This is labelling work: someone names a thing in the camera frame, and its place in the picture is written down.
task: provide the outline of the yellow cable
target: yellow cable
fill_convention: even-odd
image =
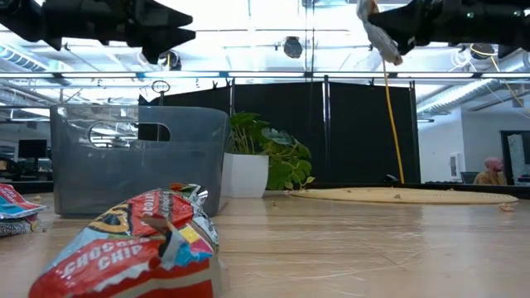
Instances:
[[[396,123],[394,122],[394,114],[392,111],[392,103],[390,102],[390,88],[388,87],[388,74],[387,74],[387,65],[383,59],[383,72],[384,72],[384,88],[387,94],[387,106],[388,106],[388,116],[390,116],[390,124],[392,125],[392,133],[394,137],[394,145],[396,146],[396,155],[397,155],[397,165],[399,166],[399,180],[401,183],[405,183],[405,175],[403,174],[403,164],[401,162],[401,152],[399,151],[399,140],[398,132],[396,130]]]

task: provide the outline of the wooden table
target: wooden table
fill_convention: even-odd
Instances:
[[[226,296],[526,298],[530,201],[514,208],[232,199],[214,219]],[[25,296],[87,223],[52,209],[41,218],[46,233],[0,240],[2,297]]]

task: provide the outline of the ceiling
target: ceiling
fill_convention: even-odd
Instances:
[[[182,61],[182,71],[382,71],[376,51],[369,41],[355,4],[347,0],[327,0],[329,5],[305,9],[301,0],[157,0],[193,16],[187,28],[196,38],[174,50]],[[379,1],[382,10],[399,7],[408,0]],[[299,37],[305,45],[300,59],[287,57],[282,44],[288,36]],[[98,41],[64,39],[64,49],[56,51],[44,42],[22,40],[0,26],[0,47],[14,50],[35,60],[45,71],[154,71],[141,49],[129,48],[122,42],[101,46]],[[416,48],[399,66],[388,65],[388,71],[478,71],[491,70],[490,60],[475,60],[468,51],[433,43]],[[0,71],[27,72],[0,54]],[[209,89],[212,79],[172,79],[171,93]],[[269,83],[278,79],[237,79],[236,84]],[[4,89],[17,88],[31,105],[58,103],[60,97],[70,103],[135,104],[138,95],[156,96],[148,79],[72,79],[60,85],[39,79],[10,79],[0,83]],[[417,98],[424,99],[450,87],[447,83],[417,83]],[[37,99],[41,94],[45,99]],[[22,103],[0,96],[4,105]]]

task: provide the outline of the metal frame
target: metal frame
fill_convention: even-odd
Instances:
[[[384,79],[384,72],[263,72],[263,71],[149,71],[149,72],[0,72],[0,79]],[[530,79],[530,72],[388,72],[390,80]]]

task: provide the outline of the round wooden board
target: round wooden board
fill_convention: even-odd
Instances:
[[[311,199],[407,204],[500,204],[512,203],[518,200],[511,195],[455,190],[413,190],[387,187],[302,190],[295,191],[291,193],[291,195]]]

